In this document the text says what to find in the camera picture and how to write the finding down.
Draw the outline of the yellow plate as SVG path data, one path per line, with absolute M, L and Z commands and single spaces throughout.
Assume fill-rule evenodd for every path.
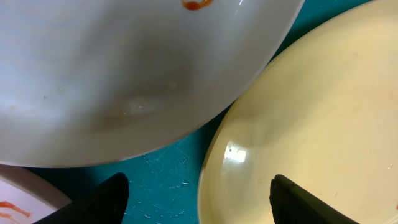
M 397 0 L 367 2 L 279 54 L 222 120 L 201 223 L 272 223 L 281 174 L 358 223 L 397 222 Z

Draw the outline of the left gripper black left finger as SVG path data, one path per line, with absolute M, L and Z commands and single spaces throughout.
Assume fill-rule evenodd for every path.
M 129 200 L 129 181 L 119 172 L 88 195 L 69 203 L 34 224 L 121 223 Z

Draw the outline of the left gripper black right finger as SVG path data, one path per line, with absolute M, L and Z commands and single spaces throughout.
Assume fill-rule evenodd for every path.
M 275 224 L 357 224 L 284 175 L 271 180 L 269 201 Z

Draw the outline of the white plate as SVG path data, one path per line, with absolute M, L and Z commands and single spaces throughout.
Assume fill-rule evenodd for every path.
M 258 77 L 302 0 L 1 0 L 1 163 L 162 148 Z

